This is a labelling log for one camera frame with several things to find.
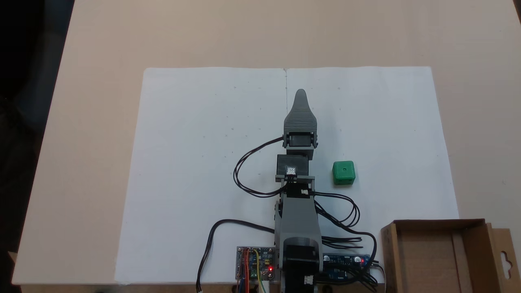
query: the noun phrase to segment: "gray robotic arm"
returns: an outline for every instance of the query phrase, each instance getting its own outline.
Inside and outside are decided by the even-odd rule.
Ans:
[[[313,276],[322,271],[322,245],[309,161],[318,146],[317,119],[306,92],[298,90],[284,120],[285,155],[277,157],[276,181],[285,186],[275,207],[275,245],[281,292],[316,291]]]

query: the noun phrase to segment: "brown cardboard box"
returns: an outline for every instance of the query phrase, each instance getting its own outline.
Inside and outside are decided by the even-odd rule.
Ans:
[[[397,220],[381,232],[388,293],[521,292],[509,229],[484,219]]]

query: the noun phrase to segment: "circuit board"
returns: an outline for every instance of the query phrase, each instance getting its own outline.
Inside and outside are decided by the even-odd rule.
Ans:
[[[237,247],[237,256],[235,259],[235,278],[244,277],[244,261],[247,260],[250,272],[250,279],[257,280],[257,254],[259,253],[259,272],[261,280],[272,280],[275,276],[275,249],[273,247]]]
[[[346,264],[346,265],[356,265],[360,267],[364,267],[365,264],[370,259],[369,254],[333,254],[333,253],[324,253],[324,266],[328,263],[335,264]],[[329,275],[331,280],[344,280],[348,277],[348,274],[345,271],[339,270],[337,268],[330,268],[324,273]]]

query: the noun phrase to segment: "table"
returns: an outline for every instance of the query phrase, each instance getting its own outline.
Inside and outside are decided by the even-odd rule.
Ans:
[[[511,0],[77,0],[13,282],[114,284],[143,70],[432,66],[460,217],[521,253]]]

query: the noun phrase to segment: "dark background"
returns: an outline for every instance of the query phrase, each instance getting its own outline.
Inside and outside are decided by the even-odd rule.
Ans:
[[[73,0],[0,4],[0,292],[14,263]]]

